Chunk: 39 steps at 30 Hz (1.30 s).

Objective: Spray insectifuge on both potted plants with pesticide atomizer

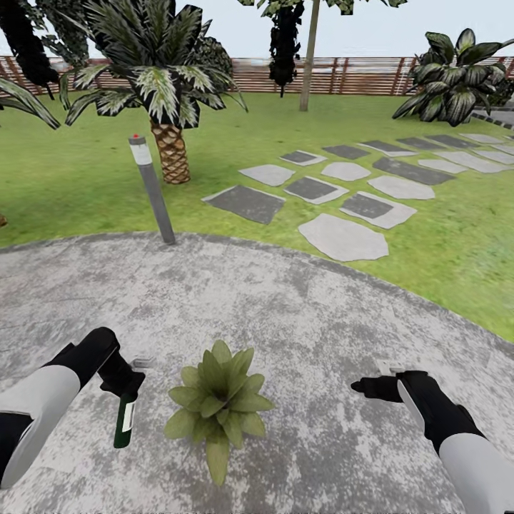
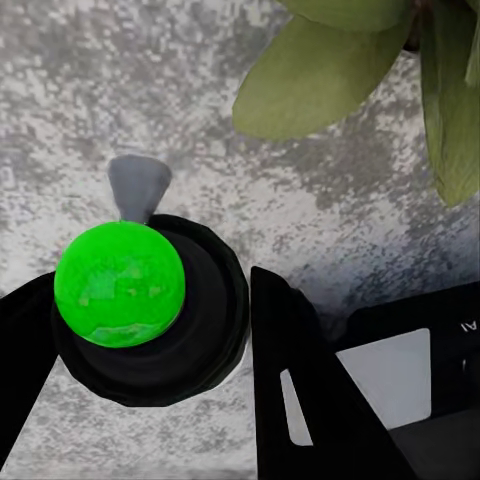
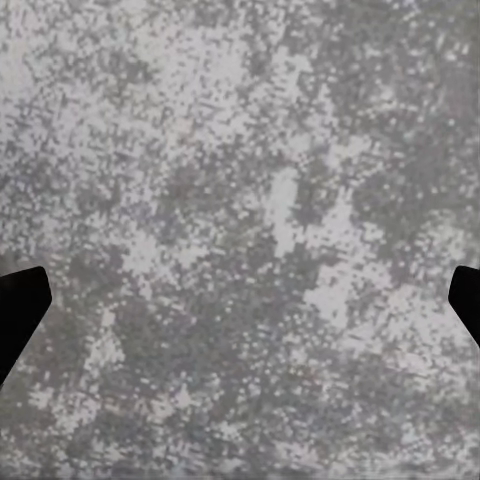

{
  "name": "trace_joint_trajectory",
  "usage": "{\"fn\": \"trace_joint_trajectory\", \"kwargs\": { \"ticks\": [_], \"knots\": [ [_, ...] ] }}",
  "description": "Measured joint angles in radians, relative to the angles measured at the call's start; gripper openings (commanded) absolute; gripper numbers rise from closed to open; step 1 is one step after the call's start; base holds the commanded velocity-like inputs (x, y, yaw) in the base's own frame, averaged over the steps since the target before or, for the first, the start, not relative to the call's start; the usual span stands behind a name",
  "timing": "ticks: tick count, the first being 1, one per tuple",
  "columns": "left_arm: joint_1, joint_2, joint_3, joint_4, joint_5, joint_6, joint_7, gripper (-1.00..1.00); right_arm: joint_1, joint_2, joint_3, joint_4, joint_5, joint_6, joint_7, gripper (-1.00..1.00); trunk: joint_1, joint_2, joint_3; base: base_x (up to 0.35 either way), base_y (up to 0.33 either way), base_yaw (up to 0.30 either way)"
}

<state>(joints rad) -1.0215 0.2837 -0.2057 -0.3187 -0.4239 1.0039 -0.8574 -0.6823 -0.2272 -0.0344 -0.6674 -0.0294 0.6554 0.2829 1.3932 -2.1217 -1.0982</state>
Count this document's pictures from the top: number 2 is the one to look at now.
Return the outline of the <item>insectifuge atomizer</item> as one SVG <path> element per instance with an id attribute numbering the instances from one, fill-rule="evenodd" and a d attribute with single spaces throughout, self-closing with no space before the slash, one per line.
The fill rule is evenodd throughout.
<path id="1" fill-rule="evenodd" d="M 125 407 L 169 407 L 221 386 L 250 334 L 249 284 L 209 227 L 155 214 L 173 172 L 152 157 L 106 166 L 121 221 L 77 237 L 54 276 L 51 325 L 69 373 Z"/>

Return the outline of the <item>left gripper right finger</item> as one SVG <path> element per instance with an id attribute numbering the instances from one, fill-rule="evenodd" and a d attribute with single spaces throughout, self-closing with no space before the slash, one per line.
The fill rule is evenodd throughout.
<path id="1" fill-rule="evenodd" d="M 258 480 L 420 480 L 289 284 L 253 267 L 249 299 Z M 312 446 L 290 440 L 275 335 Z"/>

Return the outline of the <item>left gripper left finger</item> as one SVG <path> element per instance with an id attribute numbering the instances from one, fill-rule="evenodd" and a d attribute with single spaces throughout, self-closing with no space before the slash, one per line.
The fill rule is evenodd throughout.
<path id="1" fill-rule="evenodd" d="M 59 356 L 50 318 L 54 276 L 0 299 L 0 470 Z"/>

